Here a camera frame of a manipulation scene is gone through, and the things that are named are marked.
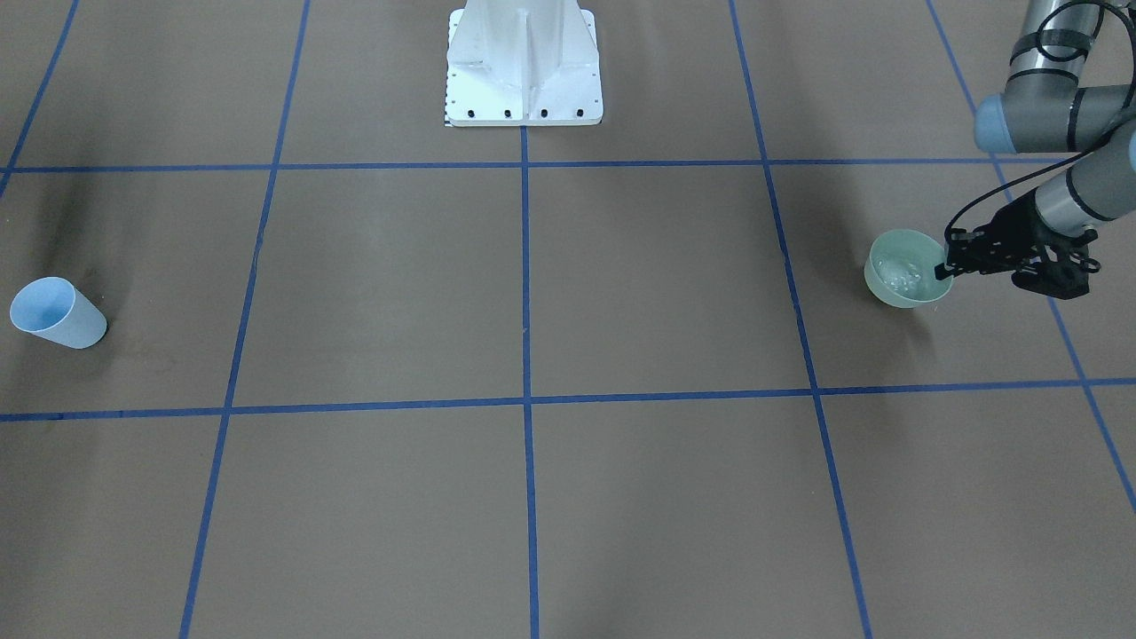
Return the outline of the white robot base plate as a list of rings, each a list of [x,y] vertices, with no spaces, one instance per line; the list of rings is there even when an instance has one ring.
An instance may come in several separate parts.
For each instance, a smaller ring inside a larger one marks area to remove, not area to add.
[[[576,1],[468,1],[446,27],[446,125],[604,121],[596,16]]]

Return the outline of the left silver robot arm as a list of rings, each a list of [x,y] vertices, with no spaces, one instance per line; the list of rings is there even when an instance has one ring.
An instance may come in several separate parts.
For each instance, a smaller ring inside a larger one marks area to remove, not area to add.
[[[1131,1],[1031,1],[1006,63],[1006,84],[976,109],[974,141],[986,153],[1066,153],[1035,171],[1036,185],[986,224],[943,232],[935,279],[1009,272],[1017,288],[1069,300],[1088,294],[1101,264],[1100,229],[1131,215],[1133,83],[1083,85],[1108,16],[1133,38]]]

